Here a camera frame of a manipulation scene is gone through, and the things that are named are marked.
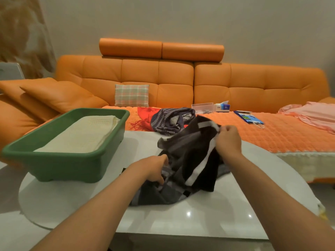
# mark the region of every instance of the sofa headrest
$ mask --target sofa headrest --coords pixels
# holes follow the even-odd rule
[[[162,43],[160,41],[101,38],[100,52],[103,56],[184,60],[191,62],[220,62],[224,46],[185,43]]]

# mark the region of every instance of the white coffee table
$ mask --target white coffee table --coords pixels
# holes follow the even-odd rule
[[[144,157],[158,155],[160,137],[154,132],[126,131],[106,174],[98,183],[39,182],[28,173],[19,190],[22,212],[36,225],[55,228],[117,178],[123,168]],[[318,214],[312,190],[293,168],[251,143],[243,142],[242,152],[288,194]],[[174,205],[129,207],[117,232],[268,239],[232,174],[217,180],[212,193],[200,191]]]

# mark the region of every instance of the person's left arm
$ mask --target person's left arm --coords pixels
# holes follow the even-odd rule
[[[151,156],[131,164],[117,179],[65,219],[31,251],[106,251],[136,191],[145,182],[164,183],[167,156]]]

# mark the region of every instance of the person's right arm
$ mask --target person's right arm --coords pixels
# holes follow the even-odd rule
[[[242,155],[235,126],[222,126],[216,149],[230,166],[276,251],[334,251],[335,230]]]

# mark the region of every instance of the folded cream towel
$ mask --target folded cream towel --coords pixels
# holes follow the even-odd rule
[[[119,121],[113,115],[85,116],[35,152],[93,152],[103,144]]]

